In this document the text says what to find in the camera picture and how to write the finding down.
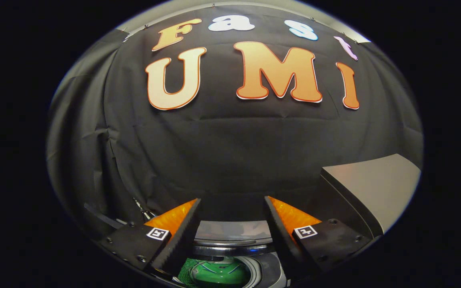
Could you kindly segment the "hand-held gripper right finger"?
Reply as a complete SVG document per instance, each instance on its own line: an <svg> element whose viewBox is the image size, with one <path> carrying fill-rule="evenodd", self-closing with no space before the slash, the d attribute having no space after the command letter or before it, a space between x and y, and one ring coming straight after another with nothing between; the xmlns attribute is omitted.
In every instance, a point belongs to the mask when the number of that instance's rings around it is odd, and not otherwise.
<svg viewBox="0 0 461 288"><path fill-rule="evenodd" d="M333 270L372 241L338 219L319 220L271 196L264 197L264 212L288 278L313 277Z"/></svg>

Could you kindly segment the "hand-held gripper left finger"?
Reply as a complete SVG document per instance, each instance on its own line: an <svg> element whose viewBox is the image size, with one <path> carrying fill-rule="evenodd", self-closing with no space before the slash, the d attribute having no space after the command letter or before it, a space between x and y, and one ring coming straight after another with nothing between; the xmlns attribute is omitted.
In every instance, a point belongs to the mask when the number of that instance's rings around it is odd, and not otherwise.
<svg viewBox="0 0 461 288"><path fill-rule="evenodd" d="M121 221L97 211L97 219L112 228L98 244L110 257L136 273L149 278L174 276L192 253L201 222L201 201L134 199L141 218Z"/></svg>

